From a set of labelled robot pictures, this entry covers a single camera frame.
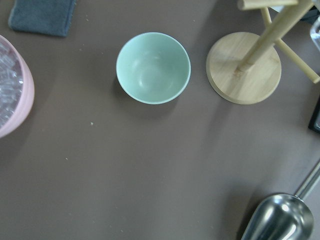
table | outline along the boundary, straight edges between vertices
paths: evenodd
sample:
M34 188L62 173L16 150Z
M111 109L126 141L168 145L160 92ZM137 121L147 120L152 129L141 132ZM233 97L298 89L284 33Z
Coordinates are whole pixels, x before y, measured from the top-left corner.
M209 84L212 45L261 34L259 11L233 0L78 0L62 38L12 31L12 6L0 1L0 34L28 64L35 101L0 139L0 239L239 240L259 202L293 194L319 160L308 123L320 85L279 50L280 84L260 103L230 103ZM283 40L319 72L310 27L299 22ZM190 82L171 102L137 102L118 83L121 47L144 32L171 35L189 54ZM311 240L319 195L305 201Z

wooden stand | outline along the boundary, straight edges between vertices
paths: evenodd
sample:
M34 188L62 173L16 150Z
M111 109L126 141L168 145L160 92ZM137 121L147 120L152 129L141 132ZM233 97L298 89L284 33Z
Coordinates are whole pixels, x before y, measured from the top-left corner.
M266 29L261 36L249 32L231 33L212 46L206 60L206 73L213 89L226 100L255 104L274 92L281 78L281 62L274 44L314 83L320 81L320 77L281 40L313 6L311 0L240 0L238 5L245 10L252 9L252 4L272 6L280 2L295 5L286 6L273 22L268 7L262 7Z

bowl of ice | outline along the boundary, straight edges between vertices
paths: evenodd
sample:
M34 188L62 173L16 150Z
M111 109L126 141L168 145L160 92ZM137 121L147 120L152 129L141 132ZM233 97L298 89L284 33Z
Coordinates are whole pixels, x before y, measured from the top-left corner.
M14 46L0 35L0 138L27 118L35 96L31 72Z

stainless steel scoop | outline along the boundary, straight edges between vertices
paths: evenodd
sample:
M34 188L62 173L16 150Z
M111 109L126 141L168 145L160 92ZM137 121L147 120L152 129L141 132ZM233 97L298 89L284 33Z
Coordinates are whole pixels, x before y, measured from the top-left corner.
M304 199L319 179L320 160L294 195L272 195L259 204L241 240L307 240L314 217Z

blue towel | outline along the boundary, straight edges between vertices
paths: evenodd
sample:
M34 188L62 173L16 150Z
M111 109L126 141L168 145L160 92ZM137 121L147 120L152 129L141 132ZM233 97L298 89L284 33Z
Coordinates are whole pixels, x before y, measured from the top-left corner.
M15 0L9 27L16 31L65 37L76 0Z

